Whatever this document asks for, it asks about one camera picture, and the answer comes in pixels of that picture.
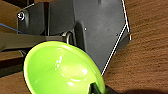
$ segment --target lime green plastic bowl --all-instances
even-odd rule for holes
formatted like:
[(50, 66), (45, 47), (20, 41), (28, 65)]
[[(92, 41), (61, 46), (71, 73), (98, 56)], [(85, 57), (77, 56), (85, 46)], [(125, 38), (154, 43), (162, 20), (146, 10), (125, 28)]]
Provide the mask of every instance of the lime green plastic bowl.
[(72, 45), (50, 41), (27, 54), (24, 77), (32, 94), (88, 94), (91, 83), (105, 93), (105, 84), (95, 63)]

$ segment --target wooden surface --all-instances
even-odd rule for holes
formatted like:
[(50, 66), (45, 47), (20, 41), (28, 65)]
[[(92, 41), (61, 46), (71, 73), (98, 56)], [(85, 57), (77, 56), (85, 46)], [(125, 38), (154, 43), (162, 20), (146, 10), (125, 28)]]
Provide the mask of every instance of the wooden surface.
[[(130, 43), (111, 59), (103, 77), (123, 94), (168, 92), (168, 1), (125, 0)], [(30, 94), (19, 72), (0, 78), (0, 94)]]

